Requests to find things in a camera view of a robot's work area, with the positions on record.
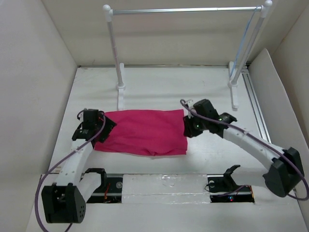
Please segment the pink trousers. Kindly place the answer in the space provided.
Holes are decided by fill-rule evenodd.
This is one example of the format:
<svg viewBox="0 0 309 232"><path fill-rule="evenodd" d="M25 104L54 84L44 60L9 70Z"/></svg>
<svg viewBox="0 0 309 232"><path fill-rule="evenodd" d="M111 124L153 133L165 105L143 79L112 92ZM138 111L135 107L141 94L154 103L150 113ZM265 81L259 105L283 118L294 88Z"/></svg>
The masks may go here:
<svg viewBox="0 0 309 232"><path fill-rule="evenodd" d="M129 153L139 156L186 155L184 110L123 110L106 112L116 123L104 142L97 142L100 152Z"/></svg>

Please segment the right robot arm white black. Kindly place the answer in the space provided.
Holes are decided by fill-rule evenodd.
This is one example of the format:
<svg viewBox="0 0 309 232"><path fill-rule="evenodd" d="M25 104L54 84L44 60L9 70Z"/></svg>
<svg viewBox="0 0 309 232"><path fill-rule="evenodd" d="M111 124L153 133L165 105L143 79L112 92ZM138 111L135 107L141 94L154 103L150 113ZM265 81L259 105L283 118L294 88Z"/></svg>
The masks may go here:
<svg viewBox="0 0 309 232"><path fill-rule="evenodd" d="M300 182L309 187L302 167L299 152L290 147L284 149L257 138L237 124L237 119L228 113L205 115L189 114L183 117L184 135L197 137L209 131L227 140L259 161L264 171L236 172L240 167L235 164L223 174L208 178L207 187L211 193L222 192L228 195L247 185L268 189L278 197L286 197Z"/></svg>

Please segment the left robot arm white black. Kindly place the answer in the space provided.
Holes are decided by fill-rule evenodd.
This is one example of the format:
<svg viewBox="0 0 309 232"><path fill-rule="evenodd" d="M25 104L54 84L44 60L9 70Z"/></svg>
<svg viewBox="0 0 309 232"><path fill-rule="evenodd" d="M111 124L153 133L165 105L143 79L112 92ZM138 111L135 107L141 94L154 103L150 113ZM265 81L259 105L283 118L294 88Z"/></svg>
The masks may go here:
<svg viewBox="0 0 309 232"><path fill-rule="evenodd" d="M91 195L108 187L105 169L85 165L95 145L106 141L116 123L97 109L84 109L77 119L80 124L72 135L70 154L55 181L41 191L47 223L81 223Z"/></svg>

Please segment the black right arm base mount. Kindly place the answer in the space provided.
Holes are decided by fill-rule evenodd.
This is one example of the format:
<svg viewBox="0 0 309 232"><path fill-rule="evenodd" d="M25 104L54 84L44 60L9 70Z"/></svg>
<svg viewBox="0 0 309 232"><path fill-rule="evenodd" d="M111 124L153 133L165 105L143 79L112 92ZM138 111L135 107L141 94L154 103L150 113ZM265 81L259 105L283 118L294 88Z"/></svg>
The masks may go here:
<svg viewBox="0 0 309 232"><path fill-rule="evenodd" d="M208 174L204 190L210 194L211 203L254 203L253 190L248 185L237 185L232 178L240 165L233 165L223 174Z"/></svg>

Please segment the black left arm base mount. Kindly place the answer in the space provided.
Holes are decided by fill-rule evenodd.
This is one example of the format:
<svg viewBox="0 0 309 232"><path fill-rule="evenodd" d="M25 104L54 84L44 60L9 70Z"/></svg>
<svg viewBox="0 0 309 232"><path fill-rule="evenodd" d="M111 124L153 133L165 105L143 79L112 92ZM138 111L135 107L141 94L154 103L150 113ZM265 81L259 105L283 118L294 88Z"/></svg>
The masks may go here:
<svg viewBox="0 0 309 232"><path fill-rule="evenodd" d="M123 189L122 174L107 174L104 168L89 168L85 174L100 175L101 185L95 189L86 203L121 203Z"/></svg>

